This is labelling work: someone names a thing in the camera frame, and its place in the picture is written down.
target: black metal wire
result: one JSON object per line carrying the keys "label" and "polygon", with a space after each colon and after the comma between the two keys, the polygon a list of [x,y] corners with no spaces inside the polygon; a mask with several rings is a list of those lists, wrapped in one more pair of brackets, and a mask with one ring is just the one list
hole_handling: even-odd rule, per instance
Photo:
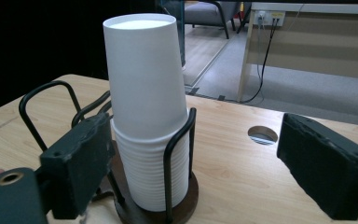
{"label": "black metal wire", "polygon": [[20,104],[19,104],[19,112],[20,112],[21,118],[25,122],[25,125],[30,130],[32,136],[34,137],[34,139],[36,140],[36,143],[40,146],[42,151],[46,151],[48,149],[48,147],[46,146],[45,142],[43,141],[43,139],[40,136],[39,132],[37,131],[36,127],[32,123],[31,119],[28,117],[28,114],[26,111],[26,106],[27,106],[28,101],[31,100],[39,92],[44,91],[44,90],[54,87],[54,86],[58,86],[58,85],[63,85],[64,87],[66,87],[66,89],[69,91],[69,94],[71,95],[72,101],[74,102],[76,111],[80,111],[81,110],[80,104],[76,98],[74,89],[72,89],[71,85],[69,85],[67,82],[64,82],[61,80],[51,81],[49,83],[46,83],[44,85],[37,87],[36,89],[30,91],[28,94],[24,95],[22,97],[22,99],[20,100]]}
{"label": "black metal wire", "polygon": [[106,91],[100,98],[98,98],[96,101],[92,102],[89,105],[86,105],[83,109],[78,111],[74,118],[72,119],[72,128],[75,127],[79,121],[81,121],[84,118],[84,115],[89,113],[91,110],[95,109],[99,105],[101,105],[107,98],[110,96],[110,91]]}
{"label": "black metal wire", "polygon": [[171,155],[179,140],[190,131],[190,150],[189,150],[189,172],[191,177],[192,160],[193,160],[193,146],[194,146],[194,132],[196,124],[197,109],[191,108],[186,124],[176,134],[173,135],[168,142],[164,151],[164,187],[165,187],[165,207],[166,207],[166,221],[172,223],[172,177],[171,177]]}
{"label": "black metal wire", "polygon": [[112,108],[112,102],[107,102],[105,105],[103,105],[100,109],[100,111],[98,111],[98,114],[100,113],[106,113],[109,109]]}

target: wooden table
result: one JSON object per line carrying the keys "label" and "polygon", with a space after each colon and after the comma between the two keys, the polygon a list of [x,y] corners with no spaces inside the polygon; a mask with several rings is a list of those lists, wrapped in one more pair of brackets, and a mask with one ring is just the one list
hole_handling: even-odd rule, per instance
{"label": "wooden table", "polygon": [[[59,79],[72,85],[81,107],[109,90],[105,80],[76,75]],[[199,202],[188,223],[332,222],[277,158],[277,144],[259,145],[248,136],[248,130],[258,125],[279,135],[282,112],[193,96],[186,100],[198,111],[193,172],[200,186]],[[19,101],[0,107],[0,167],[36,169],[41,149],[20,117]],[[27,111],[48,147],[70,130],[76,112],[64,87],[39,93]],[[316,120],[358,143],[357,125]],[[88,223],[120,223],[110,199],[92,203],[87,219]],[[48,221],[78,223],[55,220],[51,214]]]}

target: white paper cup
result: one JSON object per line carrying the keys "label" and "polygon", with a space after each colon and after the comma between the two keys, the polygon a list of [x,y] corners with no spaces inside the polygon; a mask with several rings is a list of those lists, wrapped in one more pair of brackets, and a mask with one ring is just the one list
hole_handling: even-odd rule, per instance
{"label": "white paper cup", "polygon": [[[177,130],[156,139],[136,139],[118,130],[115,121],[111,121],[112,128],[132,199],[145,210],[165,211],[163,157],[165,147]],[[186,196],[188,166],[189,133],[176,144],[171,156],[172,207]]]}
{"label": "white paper cup", "polygon": [[146,13],[103,22],[115,124],[138,139],[165,136],[186,122],[176,18]]}

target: wooden base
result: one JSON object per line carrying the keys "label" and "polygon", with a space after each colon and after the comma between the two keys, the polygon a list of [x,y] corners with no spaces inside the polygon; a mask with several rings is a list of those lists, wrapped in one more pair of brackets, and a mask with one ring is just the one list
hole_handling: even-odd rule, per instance
{"label": "wooden base", "polygon": [[[115,144],[116,155],[112,159],[112,171],[117,181],[121,194],[125,198],[120,204],[115,197],[117,213],[123,223],[166,223],[166,212],[150,212],[138,206],[132,199],[127,178],[124,174],[123,163]],[[112,191],[106,179],[101,185],[102,192]],[[199,200],[199,184],[196,176],[192,173],[188,179],[188,191],[185,198],[172,209],[172,223],[186,223],[193,215]]]}

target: cable hole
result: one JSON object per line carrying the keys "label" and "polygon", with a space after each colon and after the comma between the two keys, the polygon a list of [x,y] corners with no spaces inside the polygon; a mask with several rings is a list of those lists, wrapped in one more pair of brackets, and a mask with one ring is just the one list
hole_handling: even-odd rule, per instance
{"label": "cable hole", "polygon": [[278,141],[278,135],[268,127],[254,126],[248,131],[249,137],[261,145],[272,145]]}
{"label": "cable hole", "polygon": [[4,175],[0,178],[0,186],[10,185],[16,183],[24,176],[23,173],[16,172],[8,175]]}

